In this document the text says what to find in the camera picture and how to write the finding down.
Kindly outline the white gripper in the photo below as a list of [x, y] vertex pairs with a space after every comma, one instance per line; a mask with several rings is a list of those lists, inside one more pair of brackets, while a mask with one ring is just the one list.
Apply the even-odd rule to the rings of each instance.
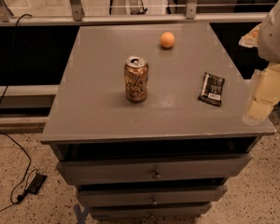
[[260, 58], [270, 62], [263, 71], [256, 69], [248, 85], [243, 122], [249, 126], [262, 123], [280, 102], [280, 0], [261, 25], [241, 37], [239, 45], [258, 47]]

